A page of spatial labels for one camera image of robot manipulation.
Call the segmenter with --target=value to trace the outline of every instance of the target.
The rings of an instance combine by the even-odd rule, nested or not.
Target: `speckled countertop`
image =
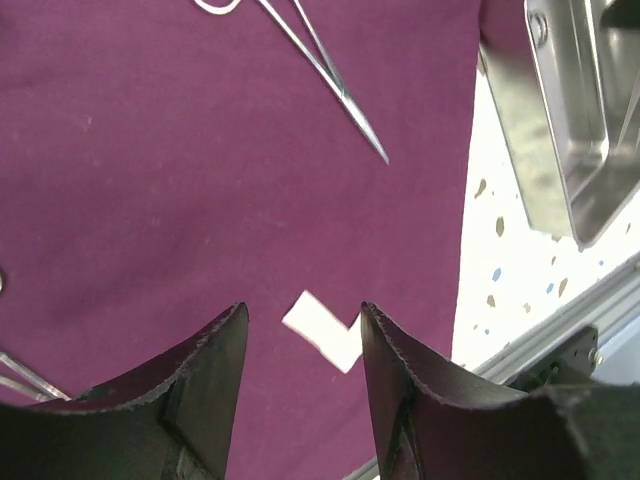
[[[640,196],[592,248],[532,231],[478,76],[453,360],[473,369],[640,250]]]

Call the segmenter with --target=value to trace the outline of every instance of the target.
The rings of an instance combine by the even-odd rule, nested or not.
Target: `stainless steel tray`
[[[527,0],[530,52],[481,48],[531,227],[583,247],[640,182],[640,33],[601,29],[609,3]]]

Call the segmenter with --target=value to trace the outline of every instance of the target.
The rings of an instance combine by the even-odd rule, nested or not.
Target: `purple cloth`
[[[0,2],[0,346],[79,393],[247,302],[231,480],[374,454],[361,361],[281,324],[303,290],[451,348],[479,1],[303,4],[390,167],[255,2]]]
[[[524,0],[483,0],[480,30],[482,41],[493,50],[533,66]]]

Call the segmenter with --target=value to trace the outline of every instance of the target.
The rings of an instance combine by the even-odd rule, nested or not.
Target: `screw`
[[[596,350],[595,348],[589,350],[588,359],[590,362],[593,362],[596,365],[602,365],[602,362],[604,362],[604,358],[602,358],[600,352],[598,352],[598,350]]]
[[[536,48],[542,47],[549,36],[549,28],[547,26],[547,17],[540,12],[534,12],[529,15],[529,29],[533,37],[533,43]]]

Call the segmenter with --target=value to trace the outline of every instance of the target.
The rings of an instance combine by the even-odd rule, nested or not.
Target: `surgical forceps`
[[[227,15],[236,9],[236,7],[240,4],[241,0],[231,0],[231,2],[224,7],[214,7],[206,3],[204,0],[194,0],[194,1],[200,8],[202,8],[207,13],[210,13],[212,15]],[[329,57],[327,50],[324,48],[324,45],[320,41],[318,34],[316,33],[315,29],[311,25],[311,22],[309,21],[307,14],[302,8],[302,5],[300,4],[300,0],[293,0],[293,3],[295,4],[296,10],[298,11],[300,18],[302,19],[302,22],[304,23],[305,28],[309,32],[309,35],[311,35],[311,38],[313,39],[313,42],[315,43],[316,48],[320,52],[320,55],[322,56],[322,59],[324,60],[324,63],[326,64],[326,66],[322,65],[322,63],[320,63],[314,57],[313,53],[311,53],[311,51],[304,45],[304,43],[302,43],[302,41],[293,32],[293,30],[291,30],[289,25],[287,25],[287,23],[280,16],[280,14],[275,10],[275,8],[271,5],[271,3],[269,3],[269,0],[256,0],[256,2],[258,2],[262,6],[262,8],[265,9],[265,11],[269,14],[269,16],[278,24],[278,26],[287,35],[287,37],[289,37],[289,40],[293,42],[293,44],[298,48],[298,50],[300,50],[300,52],[302,52],[302,54],[306,57],[309,63],[311,63],[311,65],[313,65],[313,67],[318,71],[322,79],[327,83],[331,91],[335,94],[335,96],[338,98],[340,103],[344,106],[345,110],[347,110],[347,113],[349,113],[349,115],[351,116],[351,118],[353,119],[357,127],[360,129],[362,134],[365,136],[365,138],[369,141],[371,146],[376,150],[376,152],[378,152],[378,154],[382,157],[384,162],[387,165],[389,165],[389,157],[387,156],[387,153],[384,151],[384,148],[382,147],[380,140],[378,140],[378,137],[376,136],[373,130],[373,127],[369,124],[364,113],[362,112],[362,110],[360,110],[360,108],[356,104],[355,100],[351,96],[351,93],[349,93],[349,90],[347,90],[347,87],[345,86],[342,77],[340,76],[340,74],[338,73],[338,70],[336,69],[335,65],[331,61],[331,58]]]
[[[2,292],[4,282],[0,274],[0,293]],[[30,387],[16,382],[11,378],[0,375],[0,385],[10,388],[11,390],[26,395],[38,402],[46,402],[47,400],[55,400],[61,398],[63,400],[71,400],[71,398],[62,393],[56,387],[51,385],[45,379],[34,373],[32,370],[11,358],[7,353],[0,350],[0,363],[9,367],[13,372],[20,375],[31,384]]]

